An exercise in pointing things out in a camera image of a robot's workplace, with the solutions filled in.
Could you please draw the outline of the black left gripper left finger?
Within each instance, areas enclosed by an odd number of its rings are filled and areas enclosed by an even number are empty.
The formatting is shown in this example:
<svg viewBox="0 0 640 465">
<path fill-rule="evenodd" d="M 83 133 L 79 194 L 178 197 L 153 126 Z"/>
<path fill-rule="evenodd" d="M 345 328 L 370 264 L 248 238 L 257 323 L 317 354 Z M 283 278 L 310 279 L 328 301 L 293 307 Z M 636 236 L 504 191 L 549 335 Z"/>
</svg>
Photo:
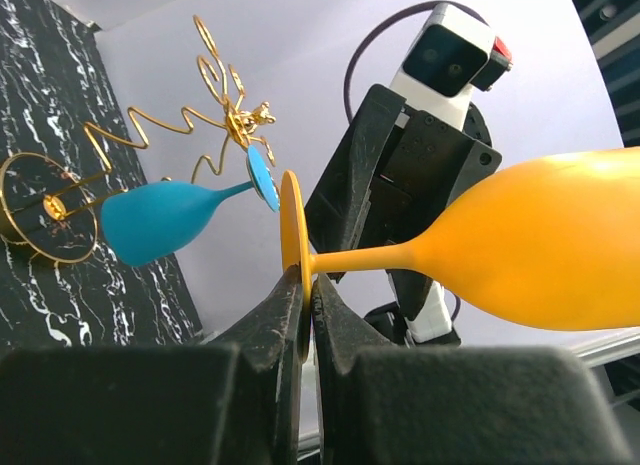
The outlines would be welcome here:
<svg viewBox="0 0 640 465">
<path fill-rule="evenodd" d="M 5 464 L 292 464 L 300 272 L 198 345 L 17 350 L 1 362 Z"/>
</svg>

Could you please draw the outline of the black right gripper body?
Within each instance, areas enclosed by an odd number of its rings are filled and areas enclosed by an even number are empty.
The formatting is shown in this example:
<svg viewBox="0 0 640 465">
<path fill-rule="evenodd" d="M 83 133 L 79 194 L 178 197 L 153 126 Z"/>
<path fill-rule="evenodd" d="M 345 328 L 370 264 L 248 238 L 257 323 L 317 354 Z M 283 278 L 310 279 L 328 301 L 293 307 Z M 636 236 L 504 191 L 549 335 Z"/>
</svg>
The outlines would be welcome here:
<svg viewBox="0 0 640 465">
<path fill-rule="evenodd" d="M 385 146 L 371 182 L 369 244 L 420 235 L 462 192 L 492 175 L 502 155 L 492 149 L 478 107 L 457 130 L 424 111 L 407 110 Z"/>
</svg>

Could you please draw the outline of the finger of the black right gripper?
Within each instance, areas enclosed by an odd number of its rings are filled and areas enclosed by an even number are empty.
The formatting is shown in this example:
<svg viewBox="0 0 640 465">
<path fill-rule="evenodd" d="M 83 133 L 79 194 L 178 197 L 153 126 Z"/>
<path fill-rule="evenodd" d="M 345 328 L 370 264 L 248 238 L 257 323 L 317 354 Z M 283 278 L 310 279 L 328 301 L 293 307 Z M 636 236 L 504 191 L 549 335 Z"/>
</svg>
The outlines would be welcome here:
<svg viewBox="0 0 640 465">
<path fill-rule="evenodd" d="M 371 86 L 311 193 L 305 214 L 317 250 L 357 244 L 370 207 L 370 185 L 405 99 Z"/>
</svg>

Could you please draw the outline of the yellow wine glass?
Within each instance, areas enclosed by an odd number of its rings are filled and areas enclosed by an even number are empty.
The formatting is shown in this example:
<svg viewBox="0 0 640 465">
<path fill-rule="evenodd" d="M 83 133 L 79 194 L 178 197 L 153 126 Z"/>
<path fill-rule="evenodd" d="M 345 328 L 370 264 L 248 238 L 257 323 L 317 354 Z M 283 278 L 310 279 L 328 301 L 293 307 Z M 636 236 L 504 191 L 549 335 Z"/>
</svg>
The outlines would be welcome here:
<svg viewBox="0 0 640 465">
<path fill-rule="evenodd" d="M 312 253 L 297 176 L 282 176 L 284 267 L 305 292 L 320 273 L 411 270 L 476 308 L 543 330 L 639 324 L 639 151 L 539 157 L 504 168 L 453 201 L 415 238 Z"/>
</svg>

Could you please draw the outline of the blue wine glass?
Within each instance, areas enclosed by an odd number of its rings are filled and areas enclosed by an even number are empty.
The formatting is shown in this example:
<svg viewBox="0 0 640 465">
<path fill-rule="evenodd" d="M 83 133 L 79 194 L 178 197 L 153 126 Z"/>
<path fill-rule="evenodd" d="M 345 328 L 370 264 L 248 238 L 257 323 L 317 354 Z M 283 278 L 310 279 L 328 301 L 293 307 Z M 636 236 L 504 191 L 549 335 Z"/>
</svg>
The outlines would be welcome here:
<svg viewBox="0 0 640 465">
<path fill-rule="evenodd" d="M 254 190 L 274 212 L 280 208 L 277 187 L 257 148 L 247 152 L 249 180 L 225 189 L 185 181 L 159 181 L 104 201 L 101 228 L 109 247 L 124 264 L 146 265 L 192 242 L 226 200 Z"/>
</svg>

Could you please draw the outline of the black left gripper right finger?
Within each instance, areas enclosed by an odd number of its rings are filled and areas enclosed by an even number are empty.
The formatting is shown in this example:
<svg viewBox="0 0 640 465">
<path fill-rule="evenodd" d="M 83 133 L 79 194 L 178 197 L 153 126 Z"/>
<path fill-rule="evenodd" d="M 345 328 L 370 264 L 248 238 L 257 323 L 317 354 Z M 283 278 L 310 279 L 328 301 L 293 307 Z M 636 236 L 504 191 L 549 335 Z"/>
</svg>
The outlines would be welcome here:
<svg viewBox="0 0 640 465">
<path fill-rule="evenodd" d="M 326 464 L 631 464 L 594 375 L 549 347 L 406 347 L 311 295 Z"/>
</svg>

